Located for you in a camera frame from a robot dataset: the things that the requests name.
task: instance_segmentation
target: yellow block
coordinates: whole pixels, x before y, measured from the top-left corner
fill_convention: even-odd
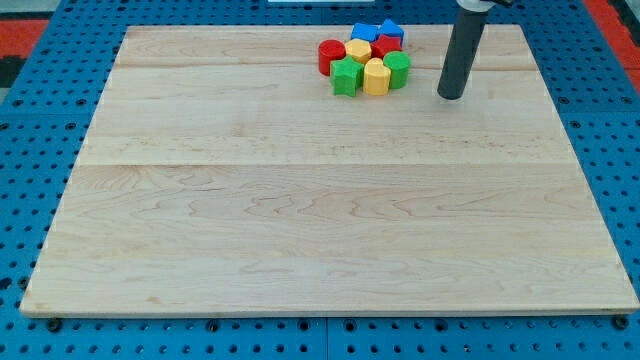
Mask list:
[[[366,64],[369,59],[371,59],[371,45],[369,42],[353,39],[351,41],[347,41],[344,44],[344,47],[347,51],[347,55],[351,56],[353,60],[361,63],[362,65]]]
[[[391,70],[384,66],[382,59],[374,58],[364,66],[363,91],[369,95],[387,95]]]

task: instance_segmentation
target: wood grain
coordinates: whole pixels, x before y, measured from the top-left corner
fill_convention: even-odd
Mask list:
[[[485,316],[639,307],[522,32],[462,101],[331,95],[347,27],[132,27],[21,303],[33,317]]]

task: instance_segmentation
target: pile of blocks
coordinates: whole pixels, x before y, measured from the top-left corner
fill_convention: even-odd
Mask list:
[[[318,47],[319,70],[330,76],[334,95],[386,95],[406,85],[411,59],[402,52],[404,30],[392,20],[356,23],[351,40],[329,39]]]

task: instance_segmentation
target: blue pegboard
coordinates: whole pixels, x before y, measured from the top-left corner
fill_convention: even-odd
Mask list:
[[[475,319],[31,320],[21,289],[128,25],[452,23],[453,0],[365,7],[263,0],[63,0],[0,108],[0,358],[640,358],[640,316]],[[640,100],[578,0],[518,1],[598,206],[640,291]]]

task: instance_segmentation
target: black cylinder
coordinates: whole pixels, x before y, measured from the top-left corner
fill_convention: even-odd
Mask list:
[[[487,15],[489,12],[486,11],[475,12],[460,8],[438,84],[438,94],[443,98],[455,100],[462,96]]]

